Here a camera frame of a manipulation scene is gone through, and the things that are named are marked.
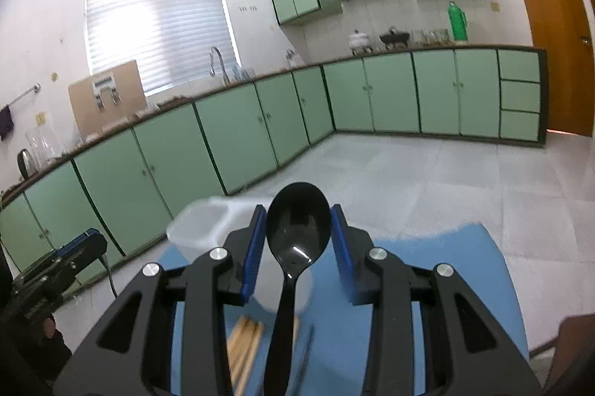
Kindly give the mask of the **brown wooden door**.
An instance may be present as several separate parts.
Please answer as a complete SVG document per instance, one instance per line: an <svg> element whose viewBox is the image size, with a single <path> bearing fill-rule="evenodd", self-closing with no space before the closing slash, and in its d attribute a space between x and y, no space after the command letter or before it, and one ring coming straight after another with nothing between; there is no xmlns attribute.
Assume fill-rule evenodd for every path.
<svg viewBox="0 0 595 396"><path fill-rule="evenodd" d="M590 136L594 124L594 59L583 0L523 0L536 48L547 52L548 128Z"/></svg>

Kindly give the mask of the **red bamboo chopstick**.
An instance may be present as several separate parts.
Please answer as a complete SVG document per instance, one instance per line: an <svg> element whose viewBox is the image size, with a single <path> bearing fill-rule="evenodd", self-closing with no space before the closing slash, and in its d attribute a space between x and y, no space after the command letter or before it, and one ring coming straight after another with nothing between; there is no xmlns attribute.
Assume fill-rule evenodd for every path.
<svg viewBox="0 0 595 396"><path fill-rule="evenodd" d="M241 315L227 339L230 377L236 396L245 394L263 334L262 322Z"/></svg>

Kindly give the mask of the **clear glass pitcher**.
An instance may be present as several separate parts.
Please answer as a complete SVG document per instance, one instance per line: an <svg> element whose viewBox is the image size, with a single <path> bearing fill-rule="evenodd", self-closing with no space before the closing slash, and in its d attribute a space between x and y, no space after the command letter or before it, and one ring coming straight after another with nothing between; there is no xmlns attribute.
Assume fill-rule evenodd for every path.
<svg viewBox="0 0 595 396"><path fill-rule="evenodd" d="M49 166L61 157L61 143L47 124L33 127L25 133L25 137L40 168Z"/></svg>

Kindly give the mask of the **green thermos bottle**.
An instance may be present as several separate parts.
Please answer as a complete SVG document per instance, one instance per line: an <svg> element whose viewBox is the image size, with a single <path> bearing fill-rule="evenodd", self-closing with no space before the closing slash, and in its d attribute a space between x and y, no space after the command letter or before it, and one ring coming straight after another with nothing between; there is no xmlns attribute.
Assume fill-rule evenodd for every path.
<svg viewBox="0 0 595 396"><path fill-rule="evenodd" d="M467 42L467 17L465 15L465 12L453 0L449 2L448 15L451 23L454 41Z"/></svg>

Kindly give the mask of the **black plastic spoon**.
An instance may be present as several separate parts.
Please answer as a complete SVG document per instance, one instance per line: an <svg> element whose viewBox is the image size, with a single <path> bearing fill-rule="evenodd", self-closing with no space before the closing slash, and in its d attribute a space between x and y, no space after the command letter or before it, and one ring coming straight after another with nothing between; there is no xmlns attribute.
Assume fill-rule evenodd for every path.
<svg viewBox="0 0 595 396"><path fill-rule="evenodd" d="M322 191L300 181L284 187L266 217L266 240L283 275L263 377L265 395L283 395L292 370L296 284L321 257L331 237L331 213Z"/></svg>

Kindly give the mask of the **chrome sink faucet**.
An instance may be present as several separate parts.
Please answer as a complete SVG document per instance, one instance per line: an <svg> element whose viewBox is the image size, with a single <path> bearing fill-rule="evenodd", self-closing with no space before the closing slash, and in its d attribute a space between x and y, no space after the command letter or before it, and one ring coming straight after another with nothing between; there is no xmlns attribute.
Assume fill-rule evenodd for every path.
<svg viewBox="0 0 595 396"><path fill-rule="evenodd" d="M228 86L230 84L230 78L229 78L229 75L228 75L226 67L225 67L223 56L222 56L220 50L216 46L212 46L212 48L209 49L209 59L210 59L210 72L209 72L210 76L215 78L215 76L220 74L224 85Z"/></svg>

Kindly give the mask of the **green lower kitchen cabinets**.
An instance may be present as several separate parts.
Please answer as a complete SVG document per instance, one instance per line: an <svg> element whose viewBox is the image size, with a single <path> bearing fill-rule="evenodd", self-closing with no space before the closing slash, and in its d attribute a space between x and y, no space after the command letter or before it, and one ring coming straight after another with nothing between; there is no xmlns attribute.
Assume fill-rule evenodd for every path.
<svg viewBox="0 0 595 396"><path fill-rule="evenodd" d="M18 269L89 228L117 262L201 197L236 194L335 132L460 136L541 145L549 72L541 49L414 49L276 73L128 122L1 202Z"/></svg>

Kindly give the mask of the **steel electric kettle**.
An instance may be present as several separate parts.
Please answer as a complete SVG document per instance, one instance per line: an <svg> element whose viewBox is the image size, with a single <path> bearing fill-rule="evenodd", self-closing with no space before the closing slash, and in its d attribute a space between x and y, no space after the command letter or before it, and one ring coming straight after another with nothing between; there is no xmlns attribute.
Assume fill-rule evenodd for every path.
<svg viewBox="0 0 595 396"><path fill-rule="evenodd" d="M35 157L28 149L21 149L16 160L23 180L29 180L38 173Z"/></svg>

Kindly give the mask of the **brown cardboard box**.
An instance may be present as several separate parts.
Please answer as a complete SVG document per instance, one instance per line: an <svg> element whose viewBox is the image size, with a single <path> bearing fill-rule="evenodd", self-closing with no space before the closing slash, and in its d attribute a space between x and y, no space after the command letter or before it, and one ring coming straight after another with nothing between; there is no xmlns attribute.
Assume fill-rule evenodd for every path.
<svg viewBox="0 0 595 396"><path fill-rule="evenodd" d="M83 140L103 133L147 107L135 61L69 85L68 96Z"/></svg>

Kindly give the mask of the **white plastic utensil holder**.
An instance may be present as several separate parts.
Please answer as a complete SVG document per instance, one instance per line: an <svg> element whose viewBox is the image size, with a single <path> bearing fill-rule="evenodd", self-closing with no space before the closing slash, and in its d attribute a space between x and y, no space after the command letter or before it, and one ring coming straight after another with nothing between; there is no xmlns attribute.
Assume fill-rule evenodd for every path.
<svg viewBox="0 0 595 396"><path fill-rule="evenodd" d="M188 204L166 227L170 243L194 262L205 252L224 245L229 233L247 227L257 205L269 208L272 197L208 197ZM264 242L253 296L275 313L282 294L282 270Z"/></svg>

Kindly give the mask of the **blue table mat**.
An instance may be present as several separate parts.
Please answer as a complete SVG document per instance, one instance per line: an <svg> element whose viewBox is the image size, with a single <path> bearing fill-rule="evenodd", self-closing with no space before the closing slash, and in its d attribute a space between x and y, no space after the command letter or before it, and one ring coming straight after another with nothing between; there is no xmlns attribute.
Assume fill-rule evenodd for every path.
<svg viewBox="0 0 595 396"><path fill-rule="evenodd" d="M141 362L126 381L58 378L59 395L170 393L170 353L178 302L184 304L180 389L186 395L229 395L232 383L224 306L240 294L248 226L231 232L185 267L159 269L150 296ZM540 385L522 353L471 287L449 264L405 264L350 227L355 262L352 305L372 308L366 395L409 395L415 389L415 325L422 326L429 395L537 395Z"/></svg>

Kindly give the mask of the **black wok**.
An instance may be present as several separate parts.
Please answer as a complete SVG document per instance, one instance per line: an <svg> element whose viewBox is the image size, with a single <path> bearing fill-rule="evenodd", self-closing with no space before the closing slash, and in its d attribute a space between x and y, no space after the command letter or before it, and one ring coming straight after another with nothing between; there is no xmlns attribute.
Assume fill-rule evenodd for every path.
<svg viewBox="0 0 595 396"><path fill-rule="evenodd" d="M387 32L379 36L385 49L407 49L411 34L392 26Z"/></svg>

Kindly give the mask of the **white window blind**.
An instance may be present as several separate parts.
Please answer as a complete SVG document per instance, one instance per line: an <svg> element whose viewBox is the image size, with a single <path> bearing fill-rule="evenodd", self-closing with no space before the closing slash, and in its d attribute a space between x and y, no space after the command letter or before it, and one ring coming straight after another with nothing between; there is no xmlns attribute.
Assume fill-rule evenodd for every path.
<svg viewBox="0 0 595 396"><path fill-rule="evenodd" d="M91 72L135 61L147 96L210 76L212 46L227 73L239 63L225 0L85 2Z"/></svg>

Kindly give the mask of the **white cooking pot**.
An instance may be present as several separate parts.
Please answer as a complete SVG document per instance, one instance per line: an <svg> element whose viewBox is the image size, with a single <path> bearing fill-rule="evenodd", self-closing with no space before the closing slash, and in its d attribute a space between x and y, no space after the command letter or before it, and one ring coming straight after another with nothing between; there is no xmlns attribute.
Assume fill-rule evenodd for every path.
<svg viewBox="0 0 595 396"><path fill-rule="evenodd" d="M348 35L348 45L353 56L370 54L373 52L369 35L355 29Z"/></svg>

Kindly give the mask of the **dark hanging towel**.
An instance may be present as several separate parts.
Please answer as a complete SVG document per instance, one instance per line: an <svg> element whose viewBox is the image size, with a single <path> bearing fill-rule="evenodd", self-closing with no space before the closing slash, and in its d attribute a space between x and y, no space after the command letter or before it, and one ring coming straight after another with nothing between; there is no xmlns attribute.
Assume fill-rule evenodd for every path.
<svg viewBox="0 0 595 396"><path fill-rule="evenodd" d="M14 122L10 107L4 106L0 110L0 139L5 141L14 130Z"/></svg>

